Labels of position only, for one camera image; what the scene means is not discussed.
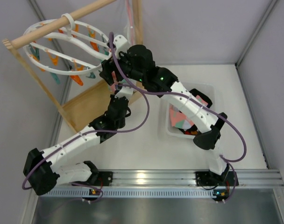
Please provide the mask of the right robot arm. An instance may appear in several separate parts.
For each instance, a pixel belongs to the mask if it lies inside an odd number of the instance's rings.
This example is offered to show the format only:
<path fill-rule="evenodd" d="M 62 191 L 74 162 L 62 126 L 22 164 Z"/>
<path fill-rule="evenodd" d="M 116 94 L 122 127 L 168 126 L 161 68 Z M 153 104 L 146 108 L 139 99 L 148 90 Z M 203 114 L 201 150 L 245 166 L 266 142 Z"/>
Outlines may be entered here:
<path fill-rule="evenodd" d="M 226 114 L 211 111 L 169 69 L 156 66 L 152 52 L 144 45 L 133 45 L 126 51 L 120 51 L 115 44 L 111 44 L 110 50 L 111 57 L 101 63 L 100 76 L 109 85 L 114 81 L 125 81 L 120 83 L 120 89 L 115 96 L 121 98 L 126 88 L 135 89 L 140 93 L 164 99 L 179 109 L 197 127 L 198 133 L 193 142 L 208 153 L 210 181 L 213 184 L 223 182 L 229 166 L 221 159 L 216 145 L 227 119 Z"/>

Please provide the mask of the black patterned sock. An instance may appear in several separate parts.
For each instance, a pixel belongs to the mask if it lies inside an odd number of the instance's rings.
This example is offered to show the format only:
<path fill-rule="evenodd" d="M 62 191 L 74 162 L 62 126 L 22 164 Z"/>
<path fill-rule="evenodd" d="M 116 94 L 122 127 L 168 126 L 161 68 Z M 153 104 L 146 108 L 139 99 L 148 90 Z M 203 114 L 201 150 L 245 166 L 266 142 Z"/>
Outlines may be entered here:
<path fill-rule="evenodd" d="M 207 108 L 210 108 L 213 105 L 211 99 L 204 93 L 198 91 L 197 89 L 191 89 L 189 91 L 201 104 L 205 105 Z"/>

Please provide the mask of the white round clip hanger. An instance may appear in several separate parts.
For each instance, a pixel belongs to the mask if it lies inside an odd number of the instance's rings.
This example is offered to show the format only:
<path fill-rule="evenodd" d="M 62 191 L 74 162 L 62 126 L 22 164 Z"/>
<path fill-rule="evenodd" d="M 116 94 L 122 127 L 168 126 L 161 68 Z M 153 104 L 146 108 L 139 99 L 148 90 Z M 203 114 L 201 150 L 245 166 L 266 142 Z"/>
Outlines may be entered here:
<path fill-rule="evenodd" d="M 74 21 L 22 49 L 36 67 L 50 73 L 56 81 L 66 76 L 82 86 L 82 78 L 95 79 L 102 61 L 111 55 L 107 42 L 107 35 L 95 26 Z"/>

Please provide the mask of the pink sock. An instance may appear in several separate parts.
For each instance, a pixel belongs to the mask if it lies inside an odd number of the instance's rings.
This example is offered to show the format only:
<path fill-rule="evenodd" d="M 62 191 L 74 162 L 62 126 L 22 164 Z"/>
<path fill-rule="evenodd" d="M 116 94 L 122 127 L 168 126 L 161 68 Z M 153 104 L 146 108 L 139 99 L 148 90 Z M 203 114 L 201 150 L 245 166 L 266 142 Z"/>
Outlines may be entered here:
<path fill-rule="evenodd" d="M 169 118 L 171 126 L 179 129 L 182 133 L 184 130 L 197 131 L 197 126 L 189 120 L 178 108 L 170 106 Z"/>
<path fill-rule="evenodd" d="M 112 94 L 115 94 L 115 92 L 119 91 L 122 88 L 122 85 L 126 83 L 126 80 L 123 79 L 121 81 L 118 81 L 114 71 L 112 72 L 112 78 L 114 83 L 111 86 L 109 86 L 109 90 L 111 91 Z"/>

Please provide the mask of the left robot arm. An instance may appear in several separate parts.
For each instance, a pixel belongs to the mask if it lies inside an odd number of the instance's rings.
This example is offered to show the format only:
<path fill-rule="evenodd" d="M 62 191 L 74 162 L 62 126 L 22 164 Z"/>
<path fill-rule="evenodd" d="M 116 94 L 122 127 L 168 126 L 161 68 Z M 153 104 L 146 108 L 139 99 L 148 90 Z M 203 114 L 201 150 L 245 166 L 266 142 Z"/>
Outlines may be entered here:
<path fill-rule="evenodd" d="M 99 170 L 91 161 L 75 165 L 68 165 L 67 162 L 79 153 L 108 140 L 125 126 L 129 100 L 125 96 L 111 95 L 110 98 L 105 113 L 79 133 L 42 151 L 37 148 L 29 151 L 23 173 L 38 196 L 62 184 L 76 182 L 93 185 L 97 182 Z"/>

